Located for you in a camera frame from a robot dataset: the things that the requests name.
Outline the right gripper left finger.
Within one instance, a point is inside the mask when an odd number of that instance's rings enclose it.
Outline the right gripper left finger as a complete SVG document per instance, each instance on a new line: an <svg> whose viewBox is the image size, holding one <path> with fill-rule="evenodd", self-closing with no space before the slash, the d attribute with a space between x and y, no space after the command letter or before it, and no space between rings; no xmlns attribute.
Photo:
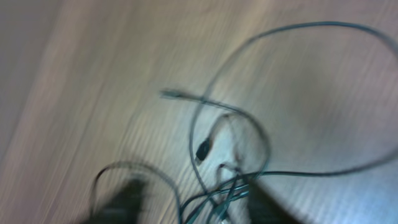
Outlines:
<svg viewBox="0 0 398 224"><path fill-rule="evenodd" d="M99 210L80 224L137 224L144 204L147 182L142 179L127 181Z"/></svg>

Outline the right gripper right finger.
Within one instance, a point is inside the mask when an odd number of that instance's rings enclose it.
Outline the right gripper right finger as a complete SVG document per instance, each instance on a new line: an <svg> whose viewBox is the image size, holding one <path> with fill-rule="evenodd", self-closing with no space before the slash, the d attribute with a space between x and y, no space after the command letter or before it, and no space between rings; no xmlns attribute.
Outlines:
<svg viewBox="0 0 398 224"><path fill-rule="evenodd" d="M257 182L248 182L248 213L252 224L302 224Z"/></svg>

